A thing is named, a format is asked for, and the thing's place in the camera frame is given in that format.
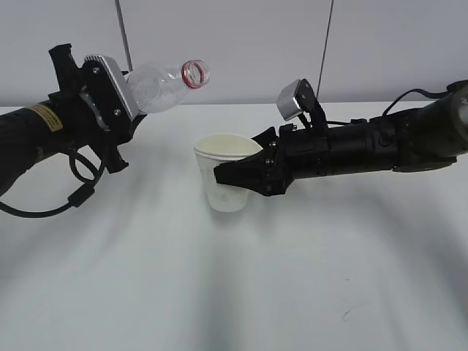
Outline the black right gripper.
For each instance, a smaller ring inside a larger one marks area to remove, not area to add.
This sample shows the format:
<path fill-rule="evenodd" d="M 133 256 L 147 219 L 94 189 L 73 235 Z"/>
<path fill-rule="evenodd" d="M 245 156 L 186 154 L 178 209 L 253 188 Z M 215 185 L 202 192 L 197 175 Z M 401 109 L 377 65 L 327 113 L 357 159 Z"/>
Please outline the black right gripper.
<path fill-rule="evenodd" d="M 251 140 L 258 144 L 261 151 L 238 161 L 216 166 L 214 176 L 218 184 L 271 196 L 284 194 L 288 186 L 297 179 L 331 174 L 328 137 L 312 129 L 282 126 L 278 136 L 276 129 L 269 127 Z M 269 170 L 264 151 L 275 152 Z"/>

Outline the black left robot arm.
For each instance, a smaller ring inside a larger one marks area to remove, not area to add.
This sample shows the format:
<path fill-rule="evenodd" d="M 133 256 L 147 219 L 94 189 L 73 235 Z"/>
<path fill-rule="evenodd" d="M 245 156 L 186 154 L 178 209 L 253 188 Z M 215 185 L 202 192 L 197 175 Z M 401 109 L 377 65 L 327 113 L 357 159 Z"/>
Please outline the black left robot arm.
<path fill-rule="evenodd" d="M 127 167 L 118 146 L 134 134 L 138 114 L 125 71 L 104 55 L 87 55 L 78 66 L 70 44 L 49 55 L 58 91 L 35 105 L 1 115 L 1 192 L 36 163 L 57 153 L 90 147 L 109 173 Z"/>

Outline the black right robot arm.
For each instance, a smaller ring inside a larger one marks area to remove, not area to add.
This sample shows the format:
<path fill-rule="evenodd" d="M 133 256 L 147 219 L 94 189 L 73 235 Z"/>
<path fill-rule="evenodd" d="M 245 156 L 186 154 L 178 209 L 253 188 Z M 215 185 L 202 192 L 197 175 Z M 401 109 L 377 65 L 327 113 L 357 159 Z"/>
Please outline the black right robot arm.
<path fill-rule="evenodd" d="M 297 179 L 393 171 L 438 170 L 467 153 L 467 82 L 416 93 L 432 103 L 348 122 L 329 121 L 306 79 L 285 87 L 276 106 L 287 122 L 254 137 L 261 151 L 215 167 L 218 184 L 266 197 L 283 195 Z"/>

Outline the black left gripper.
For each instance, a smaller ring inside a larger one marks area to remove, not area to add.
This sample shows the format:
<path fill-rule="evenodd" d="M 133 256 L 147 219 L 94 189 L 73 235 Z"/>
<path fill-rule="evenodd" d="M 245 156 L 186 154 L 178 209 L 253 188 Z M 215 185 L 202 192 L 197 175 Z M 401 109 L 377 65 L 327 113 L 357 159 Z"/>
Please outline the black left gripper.
<path fill-rule="evenodd" d="M 106 124 L 89 95 L 80 94 L 85 80 L 71 49 L 70 44 L 62 44 L 49 50 L 59 87 L 49 95 L 49 108 L 61 122 L 60 129 L 50 133 L 49 145 L 99 146 L 98 157 L 107 172 L 120 173 L 129 163 L 121 157 L 118 146 L 133 138 L 134 124 L 124 114 L 111 113 Z"/>

